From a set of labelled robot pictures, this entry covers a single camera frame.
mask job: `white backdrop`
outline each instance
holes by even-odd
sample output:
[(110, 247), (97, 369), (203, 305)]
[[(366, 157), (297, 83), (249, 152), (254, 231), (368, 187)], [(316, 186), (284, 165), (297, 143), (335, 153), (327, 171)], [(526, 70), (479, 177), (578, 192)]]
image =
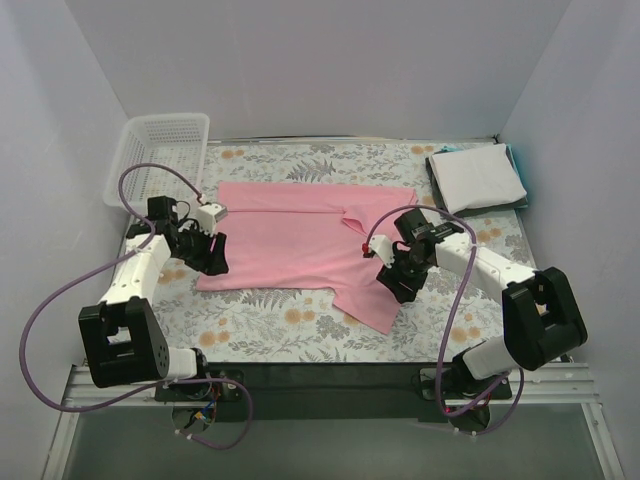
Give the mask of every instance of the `white backdrop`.
[(564, 270), (586, 360), (627, 478), (640, 478), (636, 414), (640, 270), (640, 4), (573, 0), (509, 119), (530, 187), (538, 266)]
[(212, 138), (504, 126), (569, 0), (67, 0), (129, 116)]
[[(102, 203), (126, 117), (62, 0), (0, 0), (0, 478), (40, 478), (58, 412), (18, 368), (27, 318), (62, 284), (113, 259), (122, 213)], [(44, 392), (61, 400), (82, 358), (80, 308), (105, 274), (46, 309), (27, 345)]]

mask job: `laundry basket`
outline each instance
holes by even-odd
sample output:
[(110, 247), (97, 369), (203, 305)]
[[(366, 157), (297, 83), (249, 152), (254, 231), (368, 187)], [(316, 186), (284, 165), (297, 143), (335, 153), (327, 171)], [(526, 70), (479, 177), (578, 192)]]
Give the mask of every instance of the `laundry basket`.
[[(103, 195), (104, 202), (124, 208), (118, 196), (118, 179), (127, 168), (146, 162), (171, 167), (199, 188), (208, 135), (209, 117), (203, 113), (132, 118), (120, 137)], [(176, 200), (194, 197), (193, 191), (182, 180), (159, 168), (134, 170), (123, 186), (127, 201), (143, 214), (146, 214), (149, 197), (166, 195)]]

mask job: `table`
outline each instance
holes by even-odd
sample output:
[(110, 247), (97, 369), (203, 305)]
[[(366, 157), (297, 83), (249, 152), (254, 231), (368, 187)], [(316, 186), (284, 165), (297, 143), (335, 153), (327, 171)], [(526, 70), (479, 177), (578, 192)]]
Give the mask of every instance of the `table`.
[[(422, 203), (433, 204), (426, 155), (445, 145), (474, 148), (487, 143), (214, 144), (207, 149), (202, 190), (215, 199), (219, 181), (403, 186), (414, 188)], [(441, 222), (437, 214), (427, 217)], [(489, 248), (532, 264), (514, 211), (473, 217), (469, 223)], [(417, 300), (402, 306), (391, 333), (383, 335), (333, 308), (331, 290), (198, 292), (198, 275), (181, 261), (167, 262), (153, 308), (169, 345), (198, 346), (211, 362), (435, 361), (460, 281), (433, 269)], [(500, 306), (469, 287), (445, 358), (501, 334)]]

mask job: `pink cloth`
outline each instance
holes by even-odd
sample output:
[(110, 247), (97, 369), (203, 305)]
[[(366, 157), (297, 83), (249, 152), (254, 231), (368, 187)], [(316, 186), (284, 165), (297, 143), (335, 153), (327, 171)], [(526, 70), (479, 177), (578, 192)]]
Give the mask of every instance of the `pink cloth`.
[[(362, 258), (362, 243), (389, 210), (416, 202), (413, 189), (300, 183), (224, 183), (218, 201), (229, 216), (229, 273), (202, 275), (198, 290), (332, 288), (333, 305), (389, 333), (400, 304), (376, 281), (379, 259)], [(399, 239), (391, 216), (376, 230)]]

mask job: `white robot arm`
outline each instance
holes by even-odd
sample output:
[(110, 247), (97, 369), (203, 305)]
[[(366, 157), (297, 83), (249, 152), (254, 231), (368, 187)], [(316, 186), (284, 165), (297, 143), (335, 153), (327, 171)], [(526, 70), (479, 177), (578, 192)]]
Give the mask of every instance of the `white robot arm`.
[[(465, 274), (472, 245), (460, 227), (433, 226), (419, 209), (401, 215), (395, 225), (403, 242), (375, 235), (364, 250), (365, 257), (380, 257), (378, 281), (400, 303), (415, 300), (431, 267)], [(474, 383), (514, 368), (536, 370), (587, 340), (569, 282), (556, 268), (537, 271), (478, 247), (470, 282), (502, 305), (504, 335), (454, 357), (446, 373), (462, 391), (474, 391)]]
[[(229, 271), (224, 256), (226, 236), (215, 233), (227, 210), (209, 203), (200, 206), (194, 218), (178, 220), (174, 199), (154, 197), (148, 201), (148, 211), (157, 235), (119, 265), (100, 302), (80, 312), (82, 340), (98, 387), (203, 376), (206, 366), (198, 349), (167, 345), (151, 303), (162, 267), (171, 257), (207, 275)], [(132, 225), (125, 253), (138, 250), (148, 235), (146, 225)]]

